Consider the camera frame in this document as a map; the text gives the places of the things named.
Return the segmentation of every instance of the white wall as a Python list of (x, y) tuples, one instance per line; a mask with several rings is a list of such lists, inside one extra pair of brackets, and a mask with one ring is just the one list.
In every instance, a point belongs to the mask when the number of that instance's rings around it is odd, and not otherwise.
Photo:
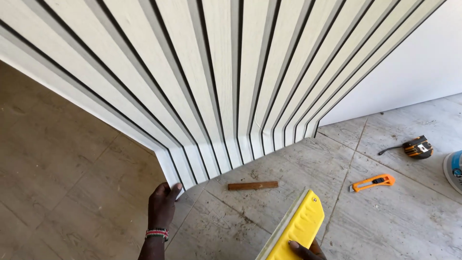
[(462, 1), (447, 0), (319, 123), (462, 93)]

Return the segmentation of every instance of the fingers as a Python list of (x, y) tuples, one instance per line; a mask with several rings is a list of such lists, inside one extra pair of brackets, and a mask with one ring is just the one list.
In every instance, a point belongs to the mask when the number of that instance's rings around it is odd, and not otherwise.
[(167, 199), (170, 200), (171, 202), (174, 202), (176, 198), (178, 197), (178, 195), (180, 194), (181, 188), (183, 188), (183, 185), (181, 183), (175, 184), (172, 187), (169, 195), (167, 196)]
[(309, 249), (303, 247), (296, 241), (289, 241), (289, 247), (292, 249), (292, 252), (303, 260), (322, 260)]
[(169, 184), (166, 182), (163, 182), (159, 184), (159, 186), (157, 186), (156, 190), (154, 190), (153, 195), (162, 196), (162, 195), (167, 195), (169, 192), (170, 192)]

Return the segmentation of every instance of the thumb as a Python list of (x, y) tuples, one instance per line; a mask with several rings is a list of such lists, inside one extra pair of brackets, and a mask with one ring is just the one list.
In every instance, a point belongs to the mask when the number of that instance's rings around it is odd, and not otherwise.
[(313, 252), (311, 252), (309, 249), (300, 245), (296, 241), (289, 240), (289, 247), (292, 250), (292, 252), (294, 252), (294, 254), (296, 254), (298, 257), (300, 257), (303, 260), (322, 260), (315, 254), (313, 254)]
[(167, 196), (167, 199), (170, 200), (171, 202), (175, 202), (176, 198), (178, 197), (178, 195), (181, 192), (181, 188), (183, 188), (183, 185), (181, 183), (175, 184), (172, 187), (169, 195)]

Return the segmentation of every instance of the tape measure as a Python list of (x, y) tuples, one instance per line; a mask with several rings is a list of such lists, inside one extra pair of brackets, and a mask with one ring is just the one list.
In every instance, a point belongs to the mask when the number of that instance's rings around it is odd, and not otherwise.
[(386, 148), (378, 153), (378, 155), (383, 155), (384, 152), (396, 148), (404, 148), (404, 152), (408, 156), (417, 160), (426, 159), (433, 154), (433, 147), (428, 142), (427, 138), (425, 136), (419, 136), (409, 142), (405, 142), (403, 145)]

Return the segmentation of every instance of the orange utility knife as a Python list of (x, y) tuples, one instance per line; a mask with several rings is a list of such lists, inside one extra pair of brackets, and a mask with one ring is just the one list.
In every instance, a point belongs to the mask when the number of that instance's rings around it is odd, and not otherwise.
[(395, 183), (395, 179), (390, 174), (381, 174), (367, 180), (354, 183), (350, 186), (350, 192), (359, 192), (360, 190), (371, 188), (377, 185), (388, 185), (392, 186)]

